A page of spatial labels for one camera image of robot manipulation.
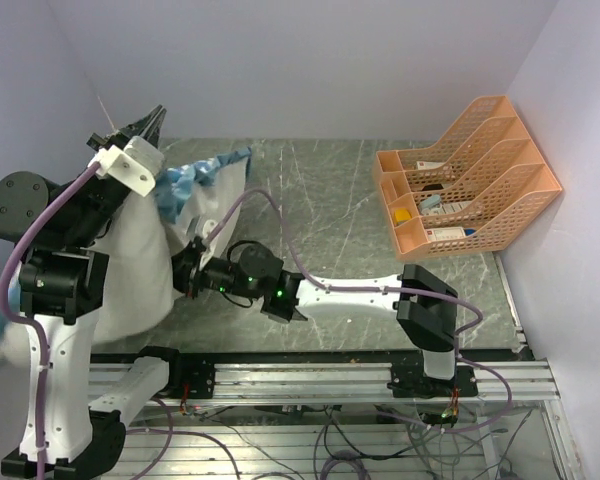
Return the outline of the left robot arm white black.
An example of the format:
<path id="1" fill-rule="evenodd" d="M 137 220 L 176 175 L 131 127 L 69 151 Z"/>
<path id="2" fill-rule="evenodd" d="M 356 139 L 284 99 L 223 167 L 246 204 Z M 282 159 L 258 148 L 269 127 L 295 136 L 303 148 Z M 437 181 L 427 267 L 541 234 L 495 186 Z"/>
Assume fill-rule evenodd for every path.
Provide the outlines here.
<path id="1" fill-rule="evenodd" d="M 30 358 L 27 425 L 1 463 L 21 479 L 94 479 L 117 463 L 132 418 L 184 373 L 173 352 L 138 359 L 109 399 L 87 395 L 99 324 L 119 332 L 161 320 L 173 303 L 171 256 L 152 192 L 164 165 L 166 111 L 157 106 L 107 136 L 73 181 L 18 171 L 0 181 L 0 238 L 13 251 L 0 277 L 0 312 Z"/>

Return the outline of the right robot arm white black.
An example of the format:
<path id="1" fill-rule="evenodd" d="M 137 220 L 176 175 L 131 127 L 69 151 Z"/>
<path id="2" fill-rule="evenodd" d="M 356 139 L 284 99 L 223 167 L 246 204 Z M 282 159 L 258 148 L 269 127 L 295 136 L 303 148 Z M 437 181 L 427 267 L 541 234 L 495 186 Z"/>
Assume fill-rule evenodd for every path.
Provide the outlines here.
<path id="1" fill-rule="evenodd" d="M 457 292 L 425 268 L 406 264 L 400 274 L 373 279 L 319 279 L 288 271 L 257 241 L 240 241 L 239 258 L 216 258 L 197 238 L 172 257 L 173 285 L 189 298 L 212 290 L 248 308 L 261 303 L 271 320 L 317 319 L 334 314 L 379 315 L 394 319 L 421 352 L 422 387 L 445 394 L 456 383 Z"/>

